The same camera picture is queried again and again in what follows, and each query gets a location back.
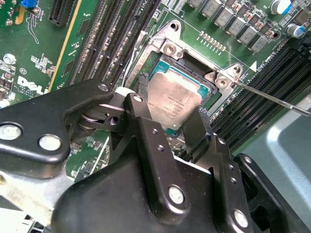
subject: capacitor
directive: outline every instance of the capacitor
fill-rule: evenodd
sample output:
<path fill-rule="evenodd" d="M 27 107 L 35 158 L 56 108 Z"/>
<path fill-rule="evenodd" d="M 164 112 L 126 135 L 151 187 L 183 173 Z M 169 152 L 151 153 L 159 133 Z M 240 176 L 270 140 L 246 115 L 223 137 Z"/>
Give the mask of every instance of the capacitor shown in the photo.
<path fill-rule="evenodd" d="M 301 38 L 305 34 L 306 30 L 304 27 L 292 23 L 288 25 L 286 32 L 294 38 Z"/>
<path fill-rule="evenodd" d="M 285 15 L 291 9 L 291 0 L 274 0 L 270 5 L 270 12 L 273 15 Z"/>

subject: black memory slot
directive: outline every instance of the black memory slot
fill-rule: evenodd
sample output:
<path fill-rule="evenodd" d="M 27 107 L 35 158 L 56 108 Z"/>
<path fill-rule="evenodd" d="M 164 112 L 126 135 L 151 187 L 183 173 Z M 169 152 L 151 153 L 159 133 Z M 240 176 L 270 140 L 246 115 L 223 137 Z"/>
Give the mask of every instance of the black memory slot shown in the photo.
<path fill-rule="evenodd" d="M 311 61 L 308 49 L 291 40 L 249 83 L 269 95 L 292 101 L 311 84 Z M 282 106 L 242 90 L 231 105 L 212 123 L 231 151 L 238 149 L 255 133 L 265 128 Z"/>
<path fill-rule="evenodd" d="M 101 18 L 101 13 L 105 9 L 105 4 L 106 4 L 106 0 L 100 0 L 97 3 L 93 17 L 89 23 L 90 26 L 88 27 L 86 31 L 86 37 L 83 40 L 82 48 L 80 49 L 78 56 L 74 62 L 72 72 L 70 73 L 70 77 L 68 79 L 67 85 L 73 85 L 80 80 L 79 73 L 80 73 L 81 67 L 85 64 L 85 62 L 83 62 L 84 54 L 88 49 L 88 44 L 90 43 L 91 35 L 95 33 L 96 26 L 97 26 L 96 23 Z"/>
<path fill-rule="evenodd" d="M 279 83 L 279 85 L 283 86 L 283 88 L 279 89 L 275 87 L 270 92 L 270 95 L 278 99 L 285 100 L 287 97 L 286 93 L 288 93 L 293 86 L 298 86 L 299 81 L 301 81 L 301 77 L 304 77 L 308 72 L 310 72 L 310 67 L 309 69 L 307 67 L 305 68 L 306 69 L 304 70 L 300 70 L 300 68 L 292 69 L 292 73 L 297 74 L 296 77 L 290 79 L 289 81 L 283 79 L 283 81 Z M 239 132 L 244 132 L 250 125 L 254 124 L 254 122 L 258 122 L 258 120 L 262 118 L 263 114 L 267 112 L 267 109 L 274 104 L 272 101 L 269 101 L 263 97 L 256 96 L 254 99 L 256 99 L 255 101 L 258 107 L 252 108 L 252 111 L 245 114 L 248 116 L 248 119 L 241 122 L 238 130 L 231 131 L 230 136 L 226 134 L 229 141 L 233 141 L 235 138 L 238 138 L 240 136 Z"/>
<path fill-rule="evenodd" d="M 152 16 L 154 15 L 155 11 L 159 7 L 161 3 L 161 0 L 156 0 L 152 2 L 152 5 L 148 7 L 148 10 L 144 11 L 141 16 L 139 17 L 137 27 L 133 30 L 132 36 L 129 39 L 128 43 L 124 47 L 122 51 L 122 55 L 118 61 L 117 66 L 115 66 L 115 69 L 111 72 L 109 81 L 107 83 L 110 83 L 112 87 L 114 87 L 120 77 L 120 75 L 123 72 L 123 65 L 126 64 L 133 53 L 133 47 L 137 41 L 137 38 L 140 34 L 141 30 L 145 30 L 147 28 L 147 25 L 150 23 Z"/>
<path fill-rule="evenodd" d="M 300 83 L 301 82 L 302 84 L 298 84 L 295 87 L 292 87 L 290 91 L 288 91 L 287 97 L 284 99 L 284 101 L 292 101 L 298 94 L 300 94 L 311 84 L 310 80 L 300 80 Z M 242 145 L 252 135 L 254 135 L 254 133 L 259 132 L 262 128 L 264 128 L 267 125 L 267 122 L 269 122 L 269 120 L 271 120 L 276 115 L 276 113 L 283 109 L 282 106 L 275 103 L 271 103 L 270 105 L 271 107 L 268 110 L 261 113 L 261 116 L 263 117 L 258 118 L 256 122 L 248 125 L 247 132 L 244 132 L 243 135 L 236 137 L 229 143 L 232 151 L 238 149 L 239 146 Z"/>
<path fill-rule="evenodd" d="M 273 91 L 278 87 L 278 86 L 283 86 L 286 84 L 284 80 L 286 79 L 286 73 L 287 72 L 292 72 L 297 68 L 297 61 L 299 60 L 298 57 L 295 57 L 294 59 L 288 60 L 285 65 L 288 65 L 290 67 L 289 70 L 281 70 L 279 73 L 279 78 L 278 79 L 273 79 L 271 82 L 266 82 L 262 86 L 262 91 L 264 93 L 270 93 L 272 94 Z M 237 110 L 234 115 L 231 116 L 230 121 L 228 121 L 225 126 L 227 127 L 227 133 L 233 130 L 233 125 L 230 123 L 232 121 L 241 121 L 243 122 L 244 119 L 249 116 L 250 112 L 253 111 L 254 109 L 257 109 L 258 106 L 257 103 L 260 101 L 260 96 L 258 95 L 252 95 L 251 98 L 247 100 L 245 103 L 245 108 L 241 108 L 240 110 Z"/>
<path fill-rule="evenodd" d="M 115 33 L 113 36 L 112 42 L 109 46 L 108 51 L 106 52 L 105 58 L 102 60 L 100 68 L 95 72 L 94 78 L 100 79 L 105 76 L 109 65 L 112 63 L 115 54 L 120 48 L 121 43 L 123 42 L 125 36 L 128 34 L 130 30 L 130 24 L 133 23 L 135 16 L 137 14 L 137 10 L 141 6 L 141 3 L 143 0 L 139 1 L 132 1 L 130 5 L 127 7 L 125 12 L 125 17 L 123 17 L 121 23 L 120 23 L 120 31 Z"/>
<path fill-rule="evenodd" d="M 98 50 L 100 50 L 100 48 L 102 47 L 102 44 L 108 37 L 110 26 L 112 26 L 114 22 L 117 20 L 118 15 L 119 15 L 118 11 L 120 10 L 122 3 L 124 3 L 124 0 L 118 0 L 118 1 L 113 0 L 112 2 L 113 3 L 110 4 L 106 17 L 104 17 L 102 21 L 100 22 L 101 25 L 99 27 L 99 32 L 97 33 L 95 40 L 93 42 L 91 53 L 87 57 L 87 64 L 85 64 L 81 69 L 81 72 L 80 72 L 81 81 L 90 79 L 88 74 L 89 74 L 89 71 L 94 66 L 94 63 L 97 58 L 97 54 L 99 53 Z"/>
<path fill-rule="evenodd" d="M 285 61 L 287 61 L 290 57 L 294 55 L 293 51 L 289 51 L 289 49 L 284 49 L 278 53 L 278 55 L 271 61 L 271 66 L 265 66 L 263 70 L 253 78 L 253 80 L 248 84 L 253 88 L 259 89 L 261 88 L 271 77 L 275 74 L 281 67 Z M 217 118 L 216 121 L 213 122 L 213 128 L 215 131 L 224 127 L 224 125 L 230 120 L 232 114 L 234 114 L 237 110 L 242 108 L 247 100 L 251 98 L 253 95 L 252 92 L 242 91 L 237 98 L 239 101 L 232 102 L 228 107 L 225 108 L 225 111 L 222 114 L 221 119 Z"/>

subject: gold contact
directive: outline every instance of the gold contact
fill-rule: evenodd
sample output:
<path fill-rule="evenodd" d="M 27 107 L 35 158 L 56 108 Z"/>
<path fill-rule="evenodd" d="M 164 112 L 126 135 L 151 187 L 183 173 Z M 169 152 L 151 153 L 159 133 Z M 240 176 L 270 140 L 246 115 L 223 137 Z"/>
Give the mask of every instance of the gold contact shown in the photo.
<path fill-rule="evenodd" d="M 66 35 L 66 38 L 65 38 L 62 50 L 61 50 L 60 55 L 58 57 L 58 61 L 57 61 L 56 67 L 55 67 L 55 72 L 53 74 L 53 77 L 52 77 L 52 80 L 51 80 L 51 83 L 50 83 L 50 86 L 49 86 L 49 92 L 51 91 L 53 83 L 55 81 L 55 77 L 56 77 L 56 74 L 58 72 L 59 65 L 60 65 L 60 63 L 62 61 L 62 58 L 63 58 L 64 52 L 65 52 L 65 48 L 66 48 L 66 45 L 68 43 L 69 37 L 71 35 L 71 31 L 72 31 L 73 25 L 74 25 L 74 23 L 76 21 L 76 18 L 77 18 L 77 15 L 78 15 L 78 12 L 79 12 L 79 9 L 80 9 L 80 6 L 81 6 L 81 2 L 82 2 L 82 0 L 78 0 L 76 9 L 74 10 L 74 13 L 73 13 L 73 16 L 72 16 L 72 20 L 71 20 L 71 23 L 69 25 L 68 32 L 67 32 L 67 35 Z"/>
<path fill-rule="evenodd" d="M 19 8 L 19 15 L 15 18 L 15 24 L 21 24 L 24 21 L 24 15 L 25 15 L 25 7 L 20 6 Z"/>

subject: green circuit board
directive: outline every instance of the green circuit board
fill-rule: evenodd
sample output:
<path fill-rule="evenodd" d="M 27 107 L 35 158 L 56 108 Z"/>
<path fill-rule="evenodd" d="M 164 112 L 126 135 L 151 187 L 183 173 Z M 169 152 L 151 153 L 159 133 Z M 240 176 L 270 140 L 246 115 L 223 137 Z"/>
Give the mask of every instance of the green circuit board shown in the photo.
<path fill-rule="evenodd" d="M 8 92 L 6 98 L 11 104 L 58 90 L 69 84 L 76 59 L 81 56 L 84 42 L 88 37 L 88 29 L 94 20 L 94 15 L 98 13 L 99 2 L 97 0 L 74 1 L 68 23 L 62 27 L 49 21 L 52 7 L 50 1 L 40 0 L 37 7 L 31 9 L 20 6 L 19 0 L 7 0 L 1 5 L 0 78 L 12 84 L 11 87 L 6 87 Z M 108 6 L 113 2 L 107 0 L 105 4 Z M 135 3 L 132 0 L 118 2 L 121 2 L 120 16 L 127 14 L 126 7 Z M 141 12 L 147 2 L 140 6 Z M 272 15 L 269 10 L 271 0 L 236 0 L 234 6 L 228 6 L 233 15 L 243 18 L 246 24 L 249 21 L 247 17 L 251 14 L 260 16 L 263 25 L 270 25 L 264 33 L 259 29 L 259 24 L 254 26 L 257 35 L 267 40 L 266 45 L 255 52 L 250 45 L 245 45 L 236 36 L 228 34 L 228 28 L 216 25 L 215 18 L 202 14 L 206 2 L 203 0 L 200 7 L 193 8 L 187 0 L 162 0 L 145 28 L 146 35 L 135 54 L 130 72 L 135 68 L 150 39 L 174 19 L 178 20 L 182 27 L 180 40 L 211 61 L 214 64 L 213 68 L 226 69 L 233 64 L 241 64 L 243 72 L 240 80 L 246 83 L 260 72 L 289 40 L 291 36 L 286 33 L 287 26 L 296 23 L 299 14 L 310 3 L 309 0 L 294 0 L 286 15 Z M 244 5 L 248 6 L 248 13 L 239 16 L 237 8 Z M 310 24 L 309 18 L 303 26 L 308 30 Z M 6 54 L 14 55 L 16 62 L 12 65 L 6 64 L 3 60 Z M 151 74 L 160 56 L 160 53 L 152 52 L 139 74 Z M 218 97 L 219 94 L 216 93 L 203 107 L 208 109 Z M 91 166 L 94 172 L 107 165 L 109 159 L 107 138 L 105 132 L 97 131 L 92 137 L 77 143 L 66 165 L 67 174 L 76 178 L 81 174 L 84 176 L 85 172 L 90 173 L 88 171 Z"/>

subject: motherboard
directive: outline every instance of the motherboard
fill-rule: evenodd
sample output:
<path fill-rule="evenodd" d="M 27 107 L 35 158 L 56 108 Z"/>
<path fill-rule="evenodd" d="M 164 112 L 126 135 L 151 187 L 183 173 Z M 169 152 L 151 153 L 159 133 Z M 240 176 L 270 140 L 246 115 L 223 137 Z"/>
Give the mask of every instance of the motherboard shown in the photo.
<path fill-rule="evenodd" d="M 182 124 L 196 107 L 233 152 L 284 110 L 230 79 L 297 101 L 310 28 L 309 0 L 0 0 L 0 107 L 98 79 L 148 100 L 176 156 L 191 159 Z M 74 142 L 67 175 L 107 166 L 108 141 Z"/>

